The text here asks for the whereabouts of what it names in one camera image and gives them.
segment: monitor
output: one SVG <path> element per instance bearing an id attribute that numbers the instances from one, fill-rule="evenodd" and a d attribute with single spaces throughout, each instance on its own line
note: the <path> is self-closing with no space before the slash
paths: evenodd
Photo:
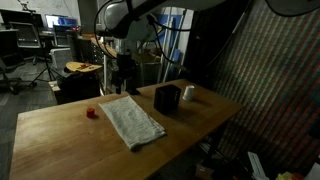
<path id="1" fill-rule="evenodd" d="M 32 18 L 29 12 L 0 9 L 0 14 L 2 16 L 3 24 L 8 27 L 10 26 L 9 22 L 21 22 L 31 23 L 39 28 L 43 28 L 41 14 L 33 14 L 35 19 Z"/>
<path id="2" fill-rule="evenodd" d="M 61 16 L 61 15 L 49 15 L 46 14 L 46 21 L 48 28 L 53 28 L 53 25 L 77 27 L 78 21 L 75 18 Z"/>

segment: checkered curtain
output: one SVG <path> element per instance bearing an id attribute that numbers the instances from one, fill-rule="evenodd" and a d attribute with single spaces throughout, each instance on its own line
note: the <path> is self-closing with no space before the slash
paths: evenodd
<path id="1" fill-rule="evenodd" d="M 219 149 L 308 171 L 320 154 L 320 140 L 309 135 L 320 121 L 320 9 L 286 18 L 256 0 L 213 72 L 213 90 L 245 106 Z"/>

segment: folded cloth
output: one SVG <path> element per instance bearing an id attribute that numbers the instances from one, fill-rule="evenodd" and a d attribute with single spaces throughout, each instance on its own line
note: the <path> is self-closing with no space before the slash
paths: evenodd
<path id="1" fill-rule="evenodd" d="M 131 151 L 166 134 L 130 96 L 99 105 Z"/>

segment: black box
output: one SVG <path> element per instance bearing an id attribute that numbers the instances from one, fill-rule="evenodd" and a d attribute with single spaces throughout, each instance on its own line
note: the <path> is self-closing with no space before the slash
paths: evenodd
<path id="1" fill-rule="evenodd" d="M 160 113 L 166 114 L 176 110 L 179 105 L 181 89 L 175 85 L 167 85 L 156 88 L 154 105 Z"/>

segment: tripod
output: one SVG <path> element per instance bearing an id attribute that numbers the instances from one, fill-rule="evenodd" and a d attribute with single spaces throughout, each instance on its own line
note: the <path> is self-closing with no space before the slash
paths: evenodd
<path id="1" fill-rule="evenodd" d="M 48 82 L 47 80 L 43 80 L 43 79 L 39 79 L 39 77 L 45 72 L 45 71 L 48 71 L 48 74 L 49 74 L 49 79 L 50 81 L 52 80 L 55 80 L 56 77 L 53 75 L 53 72 L 56 73 L 57 75 L 59 75 L 58 72 L 56 72 L 55 70 L 51 69 L 49 67 L 49 64 L 48 64 L 48 60 L 47 60 L 47 56 L 46 56 L 46 52 L 45 52 L 45 48 L 43 47 L 43 44 L 42 44 L 42 41 L 41 41 L 41 38 L 40 38 L 40 33 L 39 33 L 39 29 L 38 29 L 38 24 L 37 24 L 37 21 L 36 21 L 36 17 L 34 16 L 34 13 L 36 12 L 35 10 L 31 10 L 27 7 L 28 3 L 29 2 L 21 2 L 20 0 L 18 0 L 18 2 L 20 2 L 21 6 L 22 6 L 22 10 L 23 11 L 28 11 L 32 17 L 32 24 L 34 25 L 35 29 L 36 29 L 36 32 L 37 32 L 37 36 L 38 36 L 38 39 L 40 41 L 40 49 L 42 51 L 42 54 L 44 54 L 44 61 L 46 63 L 46 68 L 43 69 L 40 74 L 29 84 L 29 86 L 35 86 L 36 85 L 36 82 L 37 80 L 39 81 L 45 81 L 45 82 Z"/>

